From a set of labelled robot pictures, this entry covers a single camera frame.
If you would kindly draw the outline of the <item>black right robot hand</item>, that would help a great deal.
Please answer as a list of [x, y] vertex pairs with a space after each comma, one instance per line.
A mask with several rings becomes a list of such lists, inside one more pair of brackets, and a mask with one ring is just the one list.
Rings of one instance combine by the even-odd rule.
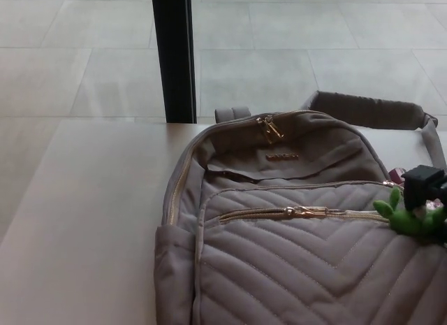
[[446, 172], [444, 169], [419, 165], [402, 175], [404, 206], [413, 211], [427, 201], [439, 200], [446, 206]]

